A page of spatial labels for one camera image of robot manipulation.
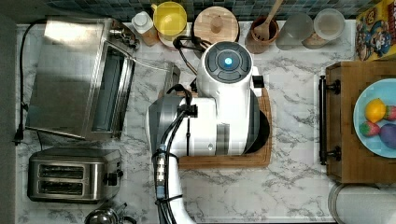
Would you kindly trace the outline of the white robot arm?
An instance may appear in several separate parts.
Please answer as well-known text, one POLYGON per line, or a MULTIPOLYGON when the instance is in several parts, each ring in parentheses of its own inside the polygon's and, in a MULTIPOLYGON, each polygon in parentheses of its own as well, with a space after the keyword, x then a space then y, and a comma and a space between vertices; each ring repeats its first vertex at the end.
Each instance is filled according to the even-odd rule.
POLYGON ((218 42, 201 57, 196 97, 176 84, 148 107, 145 129, 160 224, 194 224, 183 203, 181 157, 240 156, 256 141, 260 109, 251 89, 254 72, 245 47, 218 42))

